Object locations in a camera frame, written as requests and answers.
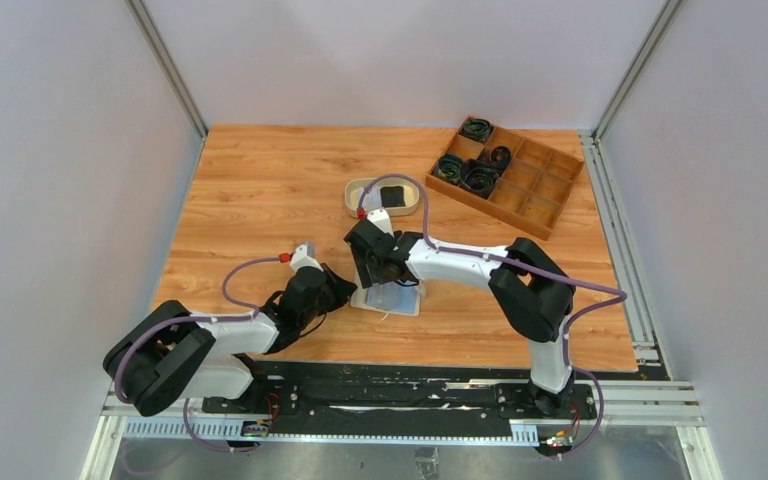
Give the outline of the beige card holder wallet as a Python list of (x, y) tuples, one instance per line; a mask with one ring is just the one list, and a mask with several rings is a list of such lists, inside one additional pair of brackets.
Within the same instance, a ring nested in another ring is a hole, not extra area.
[(381, 312), (385, 315), (418, 316), (421, 302), (425, 297), (422, 283), (408, 286), (396, 282), (376, 284), (366, 289), (360, 284), (358, 274), (354, 275), (357, 290), (352, 294), (350, 306), (357, 309)]

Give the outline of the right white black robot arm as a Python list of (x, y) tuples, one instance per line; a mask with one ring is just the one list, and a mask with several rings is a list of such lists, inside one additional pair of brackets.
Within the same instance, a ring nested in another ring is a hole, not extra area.
[(528, 395), (544, 417), (571, 403), (574, 374), (564, 329), (575, 286), (533, 241), (478, 247), (394, 231), (389, 221), (359, 221), (344, 237), (363, 287), (440, 280), (490, 292), (510, 326), (529, 344)]

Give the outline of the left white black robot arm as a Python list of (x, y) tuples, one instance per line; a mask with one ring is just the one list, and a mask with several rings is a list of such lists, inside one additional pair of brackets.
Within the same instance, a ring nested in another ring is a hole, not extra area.
[(347, 305), (356, 289), (321, 264), (296, 269), (284, 289), (244, 314), (195, 312), (168, 300), (108, 351), (102, 368), (117, 398), (144, 417), (200, 397), (228, 399), (253, 413), (267, 389), (249, 355), (286, 349), (314, 319)]

